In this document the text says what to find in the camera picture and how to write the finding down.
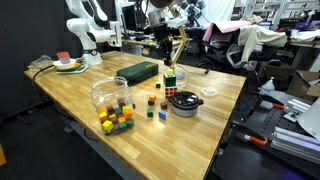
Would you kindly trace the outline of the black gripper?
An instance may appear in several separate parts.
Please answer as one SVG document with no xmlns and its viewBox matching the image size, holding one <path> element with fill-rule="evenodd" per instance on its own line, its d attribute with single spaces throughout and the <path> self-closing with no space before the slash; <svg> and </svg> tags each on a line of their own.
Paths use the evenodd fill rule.
<svg viewBox="0 0 320 180">
<path fill-rule="evenodd" d="M 166 24 L 156 25 L 152 28 L 154 38 L 158 44 L 158 49 L 164 57 L 164 64 L 172 64 L 172 39 Z"/>
</svg>

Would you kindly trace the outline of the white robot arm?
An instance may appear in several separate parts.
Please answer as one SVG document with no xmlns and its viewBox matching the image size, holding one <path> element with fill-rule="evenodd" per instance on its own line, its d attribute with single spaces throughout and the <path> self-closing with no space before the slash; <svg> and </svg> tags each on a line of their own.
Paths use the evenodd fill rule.
<svg viewBox="0 0 320 180">
<path fill-rule="evenodd" d="M 147 15 L 149 26 L 153 31 L 154 38 L 158 47 L 163 51 L 164 64 L 172 69 L 183 51 L 187 47 L 190 39 L 188 38 L 184 25 L 188 19 L 182 17 L 175 7 L 183 0 L 142 0 L 143 7 Z M 173 38 L 170 35 L 170 29 L 177 29 L 181 38 L 180 44 L 174 56 L 171 56 L 173 49 Z"/>
</svg>

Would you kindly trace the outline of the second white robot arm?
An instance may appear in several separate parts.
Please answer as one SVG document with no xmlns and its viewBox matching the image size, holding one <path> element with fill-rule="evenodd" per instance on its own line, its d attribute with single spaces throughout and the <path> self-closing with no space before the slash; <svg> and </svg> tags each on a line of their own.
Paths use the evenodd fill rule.
<svg viewBox="0 0 320 180">
<path fill-rule="evenodd" d="M 76 18 L 66 22 L 69 31 L 78 36 L 83 47 L 86 64 L 102 62 L 97 43 L 107 42 L 112 47 L 121 47 L 121 28 L 118 21 L 109 21 L 97 0 L 65 0 Z"/>
</svg>

